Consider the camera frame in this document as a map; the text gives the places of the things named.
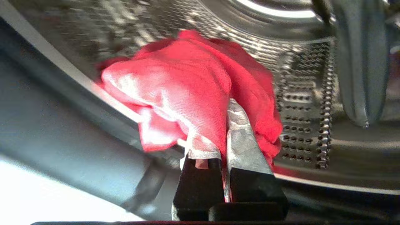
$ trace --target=stainless steel drum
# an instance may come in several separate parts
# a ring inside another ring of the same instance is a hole
[[[181,29],[237,42],[275,76],[284,124],[282,151],[275,158],[278,178],[400,194],[400,73],[392,70],[380,122],[369,129],[353,125],[342,106],[346,96],[340,96],[335,73],[333,31],[314,13],[311,0],[3,0],[1,5],[8,23],[91,91],[96,62],[132,56]],[[115,99],[97,95],[140,121]]]

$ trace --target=perforated metal surface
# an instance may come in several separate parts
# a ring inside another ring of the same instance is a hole
[[[34,25],[52,27],[51,32],[92,63],[132,56],[141,46],[175,36],[181,29],[197,29],[206,37],[239,43],[275,75],[284,123],[276,162],[328,167],[336,83],[332,40],[293,44],[247,34],[218,19],[197,0],[16,0],[14,5]]]

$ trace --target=red microfiber towel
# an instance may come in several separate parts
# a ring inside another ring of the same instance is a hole
[[[145,151],[171,147],[194,129],[219,148],[224,162],[227,108],[234,98],[267,161],[279,153],[282,124],[272,74],[234,42],[181,31],[177,39],[148,44],[132,59],[113,63],[102,80],[106,91],[142,115]]]

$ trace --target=red cloth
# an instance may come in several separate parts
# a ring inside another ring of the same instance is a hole
[[[131,60],[112,64],[102,80],[111,95],[143,116],[139,129],[145,151],[171,147],[194,129],[219,148],[224,161],[233,97],[245,109],[270,164],[279,153],[282,124],[272,74],[236,43],[181,31],[178,39],[148,44]]]

